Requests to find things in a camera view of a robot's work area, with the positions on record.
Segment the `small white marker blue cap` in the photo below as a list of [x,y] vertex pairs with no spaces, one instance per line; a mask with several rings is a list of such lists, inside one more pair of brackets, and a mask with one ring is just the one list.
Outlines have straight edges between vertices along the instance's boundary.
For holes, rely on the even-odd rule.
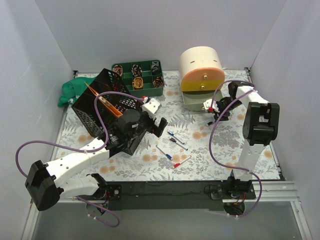
[[173,133],[172,131],[168,131],[167,132],[170,136],[172,136],[174,139],[176,139],[178,142],[180,142],[181,144],[185,144],[185,142],[182,140],[182,139],[180,139],[175,133]]

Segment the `orange file folder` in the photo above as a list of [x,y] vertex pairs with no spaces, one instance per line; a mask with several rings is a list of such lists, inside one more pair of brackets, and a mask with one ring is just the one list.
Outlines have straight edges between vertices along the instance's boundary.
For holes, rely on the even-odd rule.
[[[89,88],[89,90],[93,93],[95,97],[99,95],[97,91],[95,91],[92,87],[90,87],[87,82],[85,82],[86,86]],[[103,96],[100,96],[99,101],[104,105],[104,107],[117,119],[121,117],[123,114],[115,107],[113,106],[107,99],[105,99]]]

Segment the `round cream drawer cabinet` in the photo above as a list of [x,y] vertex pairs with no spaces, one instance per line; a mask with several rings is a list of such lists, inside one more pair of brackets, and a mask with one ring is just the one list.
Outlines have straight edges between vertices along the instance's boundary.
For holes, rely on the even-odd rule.
[[209,46],[185,50],[179,59],[179,76],[183,106],[191,111],[201,111],[203,103],[225,81],[218,53]]

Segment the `black mesh file organizer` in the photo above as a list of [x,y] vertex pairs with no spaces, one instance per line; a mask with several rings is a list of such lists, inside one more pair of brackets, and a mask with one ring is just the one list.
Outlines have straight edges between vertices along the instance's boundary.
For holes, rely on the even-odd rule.
[[[95,77],[89,86],[99,94],[109,91],[130,93],[122,78],[106,68]],[[96,97],[88,87],[72,105],[72,109],[92,137],[102,141],[108,140],[105,149],[110,151],[111,156],[119,152],[132,156],[147,133],[145,130],[141,134],[136,134],[138,120],[141,117],[140,112],[145,112],[142,111],[142,103],[119,94],[105,94],[103,97],[122,113],[121,117],[114,117],[100,100],[97,100],[97,109],[107,133],[105,133],[94,107]]]

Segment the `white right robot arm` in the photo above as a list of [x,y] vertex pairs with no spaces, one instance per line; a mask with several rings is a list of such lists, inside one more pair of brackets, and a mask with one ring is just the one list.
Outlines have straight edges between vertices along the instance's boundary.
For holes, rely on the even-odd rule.
[[244,105],[246,114],[242,127],[244,144],[237,166],[226,180],[227,195],[237,199],[244,193],[249,193],[252,187],[252,172],[263,150],[275,140],[278,135],[280,106],[262,98],[247,81],[228,80],[229,96],[213,101],[215,126],[219,121],[227,121],[230,111]]

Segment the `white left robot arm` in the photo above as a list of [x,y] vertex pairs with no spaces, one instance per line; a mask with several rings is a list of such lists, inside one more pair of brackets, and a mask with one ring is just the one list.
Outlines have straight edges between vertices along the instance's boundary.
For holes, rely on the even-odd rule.
[[165,118],[155,125],[156,118],[146,111],[127,109],[114,120],[104,134],[58,160],[34,162],[29,170],[25,187],[39,211],[53,207],[60,199],[88,196],[90,200],[114,199],[114,188],[108,186],[98,173],[74,178],[90,165],[109,159],[117,153],[133,155],[145,133],[160,137],[167,126]]

